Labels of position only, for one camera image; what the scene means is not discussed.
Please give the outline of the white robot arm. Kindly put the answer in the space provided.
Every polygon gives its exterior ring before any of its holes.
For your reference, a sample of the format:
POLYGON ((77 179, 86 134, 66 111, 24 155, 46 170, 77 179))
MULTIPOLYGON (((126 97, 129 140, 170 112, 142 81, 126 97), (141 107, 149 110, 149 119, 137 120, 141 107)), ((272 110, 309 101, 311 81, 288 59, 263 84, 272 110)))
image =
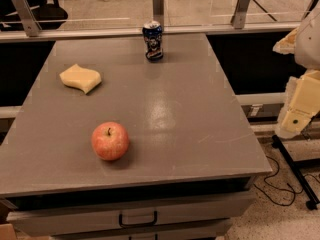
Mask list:
POLYGON ((291 139, 320 112, 320 9, 313 9, 297 28, 274 45, 273 51, 293 54, 295 62, 306 69, 299 78, 289 78, 275 127, 278 137, 291 139))

